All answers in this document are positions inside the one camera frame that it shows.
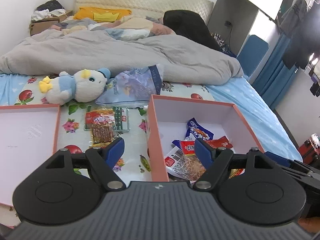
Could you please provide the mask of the dark red sachet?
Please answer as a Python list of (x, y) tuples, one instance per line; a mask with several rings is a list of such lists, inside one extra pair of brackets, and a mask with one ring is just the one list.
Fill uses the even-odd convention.
[(223, 136), (219, 139), (206, 140), (206, 143), (212, 148), (225, 147), (228, 149), (233, 148), (233, 145), (229, 142), (226, 136)]

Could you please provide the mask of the white shrimp snack bag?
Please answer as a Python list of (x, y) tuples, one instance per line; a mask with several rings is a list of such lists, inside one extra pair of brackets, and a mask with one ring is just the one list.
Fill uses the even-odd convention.
[(177, 146), (164, 157), (164, 162), (168, 174), (185, 180), (193, 180), (187, 158)]

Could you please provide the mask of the red label spicy strip pack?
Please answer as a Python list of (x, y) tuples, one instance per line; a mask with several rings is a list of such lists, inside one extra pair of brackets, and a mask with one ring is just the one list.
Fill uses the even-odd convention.
[(180, 149), (182, 150), (184, 156), (187, 158), (188, 166), (191, 169), (191, 176), (193, 179), (190, 180), (191, 182), (198, 180), (200, 176), (202, 176), (206, 171), (195, 154), (194, 146), (194, 141), (180, 141)]

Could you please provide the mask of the blue white noodle snack bag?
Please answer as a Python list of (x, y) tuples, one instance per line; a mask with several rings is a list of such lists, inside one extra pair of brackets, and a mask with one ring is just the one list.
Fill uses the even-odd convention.
[(187, 122), (187, 131), (183, 141), (195, 141), (196, 139), (213, 140), (214, 133), (202, 127), (195, 118)]

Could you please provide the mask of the red yellow tofu snack pack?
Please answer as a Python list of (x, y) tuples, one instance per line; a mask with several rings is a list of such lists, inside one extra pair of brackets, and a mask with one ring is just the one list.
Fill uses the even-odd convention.
[(116, 124), (112, 108), (87, 106), (85, 130), (91, 132), (92, 147), (106, 147), (113, 141)]

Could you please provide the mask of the fruit print bed sheet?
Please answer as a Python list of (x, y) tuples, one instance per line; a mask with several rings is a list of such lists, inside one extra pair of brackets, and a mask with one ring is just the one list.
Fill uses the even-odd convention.
[[(41, 79), (41, 76), (1, 74), (1, 105), (46, 104), (47, 101), (38, 88)], [(276, 115), (243, 77), (232, 78), (221, 86), (164, 82), (161, 94), (234, 103), (264, 150), (287, 159), (302, 160)], [(82, 152), (91, 147), (91, 133), (84, 129), (85, 112), (86, 105), (77, 102), (61, 107), (57, 148), (68, 146), (71, 152)], [(126, 183), (132, 180), (150, 180), (150, 170), (145, 167), (149, 158), (146, 112), (143, 108), (129, 110), (129, 127), (129, 132), (118, 133), (125, 140), (125, 153), (114, 171)]]

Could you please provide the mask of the pink storage box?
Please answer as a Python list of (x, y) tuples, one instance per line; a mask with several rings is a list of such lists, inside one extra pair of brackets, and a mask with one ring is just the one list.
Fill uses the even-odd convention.
[(252, 147), (263, 151), (249, 123), (233, 103), (152, 95), (147, 111), (147, 144), (152, 181), (168, 181), (165, 156), (174, 140), (185, 140), (188, 128), (203, 140), (226, 137), (237, 154)]

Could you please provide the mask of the white blue plush toy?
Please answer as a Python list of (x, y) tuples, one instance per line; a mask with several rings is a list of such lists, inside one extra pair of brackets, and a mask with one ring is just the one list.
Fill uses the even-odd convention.
[(45, 77), (41, 80), (39, 90), (52, 104), (64, 105), (73, 99), (86, 103), (101, 96), (110, 77), (111, 72), (107, 68), (83, 69), (74, 75), (61, 72), (54, 79)]

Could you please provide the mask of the blue floral tissue pack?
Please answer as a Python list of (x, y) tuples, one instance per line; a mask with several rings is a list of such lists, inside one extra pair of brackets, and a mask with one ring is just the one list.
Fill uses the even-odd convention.
[(161, 93), (163, 74), (164, 66), (161, 64), (121, 72), (108, 81), (95, 103), (102, 106), (143, 107), (149, 103), (152, 95)]

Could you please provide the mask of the blue curtain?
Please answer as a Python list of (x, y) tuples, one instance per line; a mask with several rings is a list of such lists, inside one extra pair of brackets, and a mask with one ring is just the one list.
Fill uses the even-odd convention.
[(271, 110), (283, 99), (296, 77), (296, 68), (288, 69), (282, 57), (290, 44), (290, 39), (282, 33), (266, 64), (253, 82), (253, 88)]

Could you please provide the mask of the grey duvet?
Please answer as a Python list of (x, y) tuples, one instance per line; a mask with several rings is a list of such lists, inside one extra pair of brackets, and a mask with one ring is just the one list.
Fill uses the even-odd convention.
[(83, 69), (108, 68), (115, 76), (155, 64), (163, 66), (165, 81), (177, 83), (223, 85), (230, 78), (244, 74), (236, 58), (180, 35), (121, 41), (104, 30), (63, 35), (53, 29), (24, 39), (1, 56), (1, 73), (74, 74)]

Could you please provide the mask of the patchwork blanket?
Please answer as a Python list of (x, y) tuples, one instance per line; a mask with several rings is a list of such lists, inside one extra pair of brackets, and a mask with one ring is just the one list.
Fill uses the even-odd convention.
[(126, 17), (115, 22), (98, 23), (89, 18), (82, 20), (65, 20), (50, 27), (63, 33), (71, 34), (76, 31), (104, 31), (115, 40), (136, 41), (147, 37), (174, 35), (175, 32), (169, 27), (161, 24), (158, 20), (137, 17)]

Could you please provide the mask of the grey wardrobe shelf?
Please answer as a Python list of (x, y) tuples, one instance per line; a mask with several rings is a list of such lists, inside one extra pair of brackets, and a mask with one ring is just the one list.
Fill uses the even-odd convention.
[(279, 37), (275, 23), (248, 0), (217, 0), (208, 28), (239, 54), (247, 38), (256, 35), (272, 50)]

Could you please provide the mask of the hanging dark clothes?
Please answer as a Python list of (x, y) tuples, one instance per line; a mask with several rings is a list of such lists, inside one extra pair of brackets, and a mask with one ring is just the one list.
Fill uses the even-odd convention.
[(296, 0), (283, 15), (281, 31), (290, 39), (282, 61), (290, 77), (281, 92), (287, 92), (295, 78), (294, 69), (305, 69), (313, 58), (319, 57), (319, 4), (307, 8), (305, 0)]

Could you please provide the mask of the cardboard box with clothes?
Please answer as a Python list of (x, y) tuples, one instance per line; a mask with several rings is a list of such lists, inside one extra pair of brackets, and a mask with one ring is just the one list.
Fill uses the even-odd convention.
[(39, 34), (52, 25), (66, 20), (72, 14), (72, 10), (66, 10), (57, 0), (50, 0), (39, 5), (31, 15), (30, 36)]

